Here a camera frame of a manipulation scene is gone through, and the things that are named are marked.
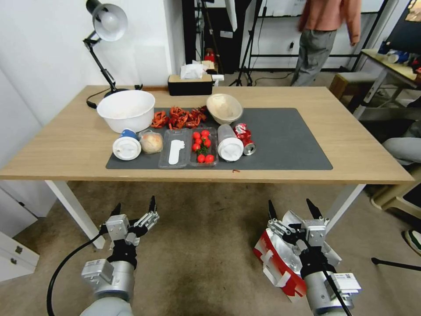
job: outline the wooden table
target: wooden table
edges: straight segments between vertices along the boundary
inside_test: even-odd
[[[420,84],[416,82],[417,75],[414,74],[412,68],[402,64],[391,64],[388,63],[384,55],[378,54],[377,50],[364,49],[361,53],[368,57],[375,64],[382,67],[382,72],[377,77],[376,81],[371,86],[371,89],[364,98],[363,104],[361,104],[355,111],[354,116],[357,119],[364,120],[387,120],[391,118],[395,119],[421,119],[421,111],[417,108],[368,108],[368,104],[376,94],[377,90],[384,83],[387,77],[393,78],[395,81],[403,83],[404,87],[410,89],[419,89]],[[389,102],[393,102],[403,87],[399,86],[395,93],[392,95]]]
[[[67,180],[349,184],[327,214],[331,219],[329,229],[365,184],[413,181],[324,87],[215,87],[214,93],[230,94],[245,108],[297,108],[333,165],[332,170],[106,169],[117,134],[85,102],[89,95],[103,89],[83,89],[0,170],[0,179],[45,180],[89,238],[96,236],[98,229],[67,186]],[[163,108],[200,107],[207,99],[171,97],[166,91],[154,91],[153,95],[156,106]],[[95,245],[101,248],[103,244],[104,239],[98,239]]]

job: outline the gray table mat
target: gray table mat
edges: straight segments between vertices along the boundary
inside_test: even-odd
[[[156,108],[155,111],[168,109]],[[220,158],[214,169],[222,170],[331,170],[333,167],[320,148],[303,118],[294,108],[245,108],[237,123],[246,123],[252,132],[256,152],[242,156],[236,162]],[[200,127],[218,128],[209,115]],[[152,129],[164,136],[167,128]],[[130,161],[119,160],[111,154],[107,169],[158,169],[158,154],[141,153]]]

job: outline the plastic cup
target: plastic cup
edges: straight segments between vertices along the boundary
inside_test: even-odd
[[[225,161],[234,162],[243,155],[243,142],[235,136],[230,125],[223,124],[218,128],[218,142],[218,154]]]
[[[125,129],[113,144],[114,155],[121,160],[133,160],[139,156],[142,146],[131,129]]]

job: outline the stool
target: stool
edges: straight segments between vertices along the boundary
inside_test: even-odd
[[[361,104],[377,77],[367,72],[339,72],[333,78],[329,90],[338,100],[343,96],[353,96],[347,106],[352,113]]]

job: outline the lamp arm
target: lamp arm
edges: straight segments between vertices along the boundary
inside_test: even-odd
[[[94,37],[96,35],[96,32],[93,31],[91,34],[89,34],[89,36],[87,38],[85,38],[83,40],[86,48],[89,50],[89,52],[91,53],[93,59],[95,60],[96,64],[98,65],[98,67],[100,68],[100,71],[102,73],[102,75],[104,76],[104,78],[106,79],[106,81],[108,82],[108,84],[110,85],[111,88],[111,92],[116,92],[117,88],[115,87],[115,80],[113,78],[113,76],[109,73],[109,71],[107,69],[105,69],[101,62],[99,61],[98,57],[95,55],[95,52],[93,51],[93,47],[101,41],[101,38],[99,39],[92,39],[92,37]]]

